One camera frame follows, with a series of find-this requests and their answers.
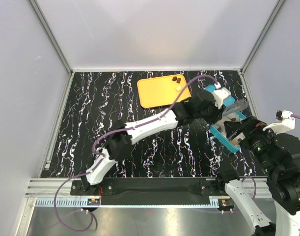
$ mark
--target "white wall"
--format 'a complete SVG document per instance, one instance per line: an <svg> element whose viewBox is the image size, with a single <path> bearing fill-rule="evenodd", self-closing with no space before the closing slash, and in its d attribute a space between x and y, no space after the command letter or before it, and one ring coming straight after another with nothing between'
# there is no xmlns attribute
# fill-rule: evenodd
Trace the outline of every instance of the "white wall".
<svg viewBox="0 0 300 236"><path fill-rule="evenodd" d="M14 235L67 73L27 0L0 0L0 236Z"/></svg>
<svg viewBox="0 0 300 236"><path fill-rule="evenodd" d="M288 0L245 73L259 118L300 115L300 0ZM291 134L300 139L300 120Z"/></svg>
<svg viewBox="0 0 300 236"><path fill-rule="evenodd" d="M73 69L241 68L277 0L37 0Z"/></svg>

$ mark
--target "teal container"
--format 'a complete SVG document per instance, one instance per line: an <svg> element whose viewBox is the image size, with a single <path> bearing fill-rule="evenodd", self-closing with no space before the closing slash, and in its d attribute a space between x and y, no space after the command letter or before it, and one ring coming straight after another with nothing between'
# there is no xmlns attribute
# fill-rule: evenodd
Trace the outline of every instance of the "teal container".
<svg viewBox="0 0 300 236"><path fill-rule="evenodd" d="M215 90L214 85L208 85L204 90L208 92L213 92ZM226 107L233 105L235 103L235 99L230 96L224 101L224 105ZM241 112L236 112L236 114L240 117L240 119L246 119L246 116ZM235 147L227 138L225 138L214 125L211 125L210 132L231 152L236 153L240 150L240 147Z"/></svg>

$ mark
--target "metal floor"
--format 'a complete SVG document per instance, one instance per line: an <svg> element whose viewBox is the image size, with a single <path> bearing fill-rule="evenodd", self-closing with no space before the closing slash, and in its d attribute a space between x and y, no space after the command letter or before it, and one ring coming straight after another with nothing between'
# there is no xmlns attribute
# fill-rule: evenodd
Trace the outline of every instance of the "metal floor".
<svg viewBox="0 0 300 236"><path fill-rule="evenodd" d="M276 222L272 199L255 200L262 212ZM61 218L74 208L60 208ZM100 208L94 211L98 229L93 225L84 233L75 233L57 222L52 207L36 207L28 236L250 236L240 212L222 215L216 209ZM73 228L83 229L89 216L82 212L63 219Z"/></svg>

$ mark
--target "black marble surface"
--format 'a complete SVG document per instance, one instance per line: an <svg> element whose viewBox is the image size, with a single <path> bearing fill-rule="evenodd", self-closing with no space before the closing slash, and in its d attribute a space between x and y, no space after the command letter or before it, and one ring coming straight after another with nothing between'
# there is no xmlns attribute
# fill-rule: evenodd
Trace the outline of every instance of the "black marble surface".
<svg viewBox="0 0 300 236"><path fill-rule="evenodd" d="M217 78L238 100L246 94L237 71L145 71L75 73L49 170L41 177L70 177L94 161L91 147L114 120L140 120L164 108L143 109L136 83L140 79L184 74L186 80L206 73ZM190 86L191 94L211 84L200 79ZM246 116L250 110L243 111ZM262 176L252 153L230 153L196 120L190 125L160 132L134 145L131 158L119 162L107 177L207 177L220 166L232 166L243 175Z"/></svg>

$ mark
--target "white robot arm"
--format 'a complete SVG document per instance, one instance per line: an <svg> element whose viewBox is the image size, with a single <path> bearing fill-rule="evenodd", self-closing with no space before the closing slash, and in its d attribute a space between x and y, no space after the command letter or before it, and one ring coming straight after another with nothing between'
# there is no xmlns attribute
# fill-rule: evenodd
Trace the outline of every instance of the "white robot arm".
<svg viewBox="0 0 300 236"><path fill-rule="evenodd" d="M232 171L219 173L218 189L237 204L254 236L300 235L300 141L283 132L294 129L295 119L288 111L278 111L280 121L271 125L255 117L236 123L225 121L230 140L254 153L267 174L267 185L275 200L276 227L253 200L244 193L242 183Z"/></svg>
<svg viewBox="0 0 300 236"><path fill-rule="evenodd" d="M216 85L216 88L212 93L202 91L201 94L192 96L189 101L176 103L174 108L168 112L166 109L152 117L118 125L116 128L128 130L113 140L112 137L109 137L107 140L109 143L106 143L106 147L98 154L94 164L86 170L88 174L85 176L87 181L83 183L84 188L88 184L100 183L113 165L130 157L132 145L145 137L174 129L178 125L189 124L196 118L203 118L209 123L220 120L224 110L223 102L230 97L231 93L226 88L220 88L219 84Z"/></svg>

